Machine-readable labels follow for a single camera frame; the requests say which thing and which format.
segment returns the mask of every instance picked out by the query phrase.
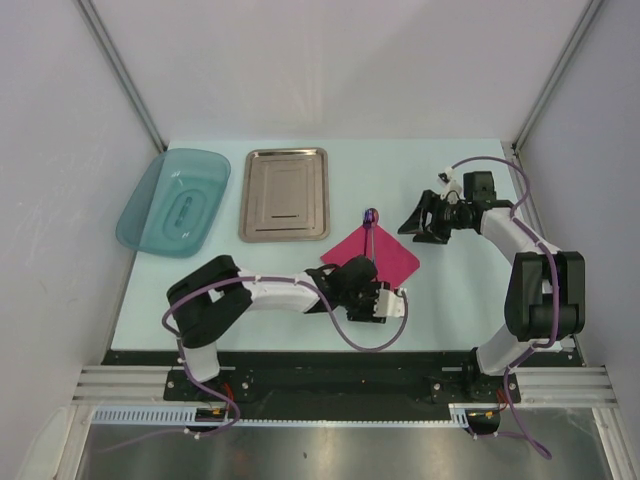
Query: pink cloth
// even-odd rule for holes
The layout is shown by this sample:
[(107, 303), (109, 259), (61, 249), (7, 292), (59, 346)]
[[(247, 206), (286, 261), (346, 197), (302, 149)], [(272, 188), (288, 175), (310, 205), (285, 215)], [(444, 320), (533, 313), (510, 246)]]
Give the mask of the pink cloth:
[[(407, 278), (420, 268), (420, 260), (400, 242), (379, 226), (375, 230), (375, 260), (378, 268), (378, 280), (389, 282), (392, 288), (399, 287)], [(358, 227), (338, 245), (333, 247), (322, 257), (322, 261), (336, 263), (340, 266), (353, 257), (364, 254), (365, 229)], [(367, 257), (371, 258), (371, 233), (367, 242)]]

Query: table top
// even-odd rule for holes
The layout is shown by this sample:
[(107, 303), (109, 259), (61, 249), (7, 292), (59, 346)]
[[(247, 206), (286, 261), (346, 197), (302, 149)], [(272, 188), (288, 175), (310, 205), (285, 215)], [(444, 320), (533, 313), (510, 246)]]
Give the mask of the table top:
[[(321, 147), (329, 162), (330, 235), (320, 241), (243, 242), (238, 236), (244, 164), (255, 149)], [(498, 140), (242, 140), (173, 141), (170, 148), (220, 153), (231, 163), (231, 177), (211, 231), (194, 256), (172, 259), (138, 253), (120, 311), (113, 350), (175, 350), (175, 339), (160, 324), (168, 308), (167, 289), (221, 254), (237, 265), (265, 274), (292, 274), (321, 264), (320, 256), (362, 224), (362, 213), (375, 207), (379, 225), (421, 263), (404, 284), (409, 322), (389, 348), (396, 351), (469, 350), (487, 341), (504, 324), (503, 307), (511, 267), (498, 249), (474, 231), (454, 231), (448, 245), (415, 244), (395, 235), (415, 208), (423, 190), (439, 188), (437, 174), (475, 155), (503, 158)], [(493, 172), (498, 197), (515, 201), (508, 168), (478, 161), (456, 170)], [(396, 332), (400, 319), (385, 325), (348, 322), (337, 316), (356, 343), (373, 347)], [(345, 351), (325, 314), (263, 311), (244, 314), (218, 341), (219, 350)]]

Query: white wall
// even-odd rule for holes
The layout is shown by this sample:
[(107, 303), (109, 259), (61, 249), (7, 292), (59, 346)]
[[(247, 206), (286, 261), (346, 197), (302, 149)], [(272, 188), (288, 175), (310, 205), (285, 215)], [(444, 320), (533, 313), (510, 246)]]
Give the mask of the white wall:
[(153, 149), (70, 0), (0, 14), (0, 478), (97, 361), (130, 254), (115, 222)]
[(95, 0), (165, 140), (513, 140), (587, 0)]
[(549, 237), (586, 257), (591, 364), (606, 364), (640, 447), (640, 2), (608, 2), (524, 162)]

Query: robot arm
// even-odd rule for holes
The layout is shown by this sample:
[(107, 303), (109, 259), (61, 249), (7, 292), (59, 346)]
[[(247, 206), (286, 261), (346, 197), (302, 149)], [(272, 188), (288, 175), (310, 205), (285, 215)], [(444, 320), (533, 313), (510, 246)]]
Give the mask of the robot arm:
[(534, 241), (511, 216), (513, 204), (498, 200), (491, 172), (464, 175), (464, 198), (452, 170), (439, 175), (444, 193), (422, 193), (418, 206), (398, 230), (413, 234), (414, 242), (446, 244), (452, 230), (474, 229), (492, 242), (512, 265), (505, 300), (503, 326), (476, 351), (480, 373), (502, 375), (505, 368), (528, 348), (551, 336), (552, 294), (549, 261), (539, 247), (544, 243), (556, 263), (559, 279), (560, 340), (584, 328), (584, 259), (563, 252), (545, 240)]
[[(378, 271), (365, 256), (351, 259), (342, 267), (325, 265), (291, 276), (256, 275), (236, 266), (229, 255), (221, 255), (173, 285), (167, 292), (171, 305), (190, 293), (225, 280), (245, 278), (216, 288), (220, 296), (203, 293), (173, 313), (191, 373), (198, 381), (218, 375), (216, 341), (242, 314), (252, 310), (291, 310), (301, 313), (327, 311), (315, 286), (327, 299), (331, 310), (342, 306), (352, 321), (385, 323), (386, 317), (405, 313), (400, 289), (376, 281)], [(283, 283), (289, 278), (291, 283)]]

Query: metal floor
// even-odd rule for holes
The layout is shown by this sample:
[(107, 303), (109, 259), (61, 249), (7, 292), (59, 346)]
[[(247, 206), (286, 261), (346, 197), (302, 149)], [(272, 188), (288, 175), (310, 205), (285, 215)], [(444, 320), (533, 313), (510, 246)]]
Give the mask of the metal floor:
[[(534, 436), (525, 442), (473, 441), (460, 429), (237, 427), (219, 437), (170, 433), (98, 453), (162, 427), (91, 428), (78, 480), (195, 479), (611, 479), (591, 411), (523, 411)], [(509, 413), (501, 430), (514, 430)]]

